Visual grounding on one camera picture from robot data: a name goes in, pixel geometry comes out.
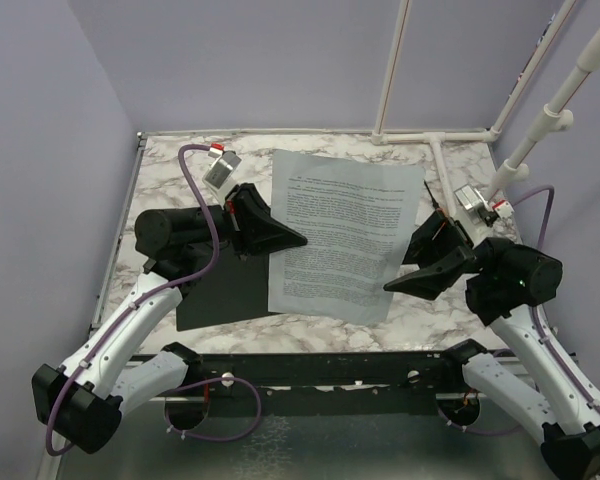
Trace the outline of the grey black file folder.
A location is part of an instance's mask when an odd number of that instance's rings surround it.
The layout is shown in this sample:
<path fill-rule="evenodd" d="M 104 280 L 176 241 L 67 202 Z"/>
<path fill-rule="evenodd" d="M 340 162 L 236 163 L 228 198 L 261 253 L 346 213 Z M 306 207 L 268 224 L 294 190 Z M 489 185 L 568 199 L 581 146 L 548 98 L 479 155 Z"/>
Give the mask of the grey black file folder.
<path fill-rule="evenodd" d="M 214 269 L 191 287 L 176 308 L 179 332 L 266 318 L 268 309 L 267 256 L 244 260 L 234 252 L 229 237 L 222 231 L 221 207 L 210 212 L 220 236 L 220 256 Z"/>

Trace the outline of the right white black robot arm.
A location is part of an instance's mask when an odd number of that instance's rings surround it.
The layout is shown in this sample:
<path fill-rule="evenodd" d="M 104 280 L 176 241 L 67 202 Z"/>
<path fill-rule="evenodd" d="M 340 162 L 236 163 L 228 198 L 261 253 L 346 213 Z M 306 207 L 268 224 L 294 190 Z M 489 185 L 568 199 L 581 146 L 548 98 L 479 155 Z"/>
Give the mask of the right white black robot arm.
<path fill-rule="evenodd" d="M 403 262 L 418 268 L 385 284 L 385 291 L 434 300 L 465 276 L 467 307 L 534 382 L 526 384 L 467 340 L 446 350 L 450 360 L 439 367 L 441 383 L 452 391 L 469 386 L 490 398 L 534 438 L 557 478 L 600 475 L 600 390 L 537 311 L 556 296 L 562 263 L 504 237 L 474 243 L 441 209 L 414 231 Z"/>

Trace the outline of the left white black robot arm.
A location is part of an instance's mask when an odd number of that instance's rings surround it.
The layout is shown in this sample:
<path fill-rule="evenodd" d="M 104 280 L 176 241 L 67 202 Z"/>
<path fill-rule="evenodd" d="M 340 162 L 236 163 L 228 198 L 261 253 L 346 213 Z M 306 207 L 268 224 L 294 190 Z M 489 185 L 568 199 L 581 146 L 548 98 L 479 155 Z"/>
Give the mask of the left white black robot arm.
<path fill-rule="evenodd" d="M 68 447 L 93 454 L 113 437 L 123 417 L 165 391 L 186 395 L 200 385 L 199 357 L 178 343 L 145 364 L 125 367 L 153 328 L 209 274 L 223 245 L 239 257 L 301 247 L 307 239 L 275 220 L 255 185 L 235 186 L 220 205 L 149 209 L 136 219 L 136 250 L 147 261 L 130 293 L 102 327 L 60 366 L 41 365 L 31 385 L 46 449 L 62 436 Z"/>

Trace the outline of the printed paper sheet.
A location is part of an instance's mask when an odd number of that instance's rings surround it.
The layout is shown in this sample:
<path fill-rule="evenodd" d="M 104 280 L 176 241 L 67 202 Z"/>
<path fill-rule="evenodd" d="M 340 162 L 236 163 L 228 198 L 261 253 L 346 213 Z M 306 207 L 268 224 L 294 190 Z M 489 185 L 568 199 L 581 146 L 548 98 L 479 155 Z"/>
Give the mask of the printed paper sheet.
<path fill-rule="evenodd" d="M 425 171 L 278 150 L 271 213 L 306 245 L 271 255 L 268 308 L 358 325 L 387 318 Z"/>

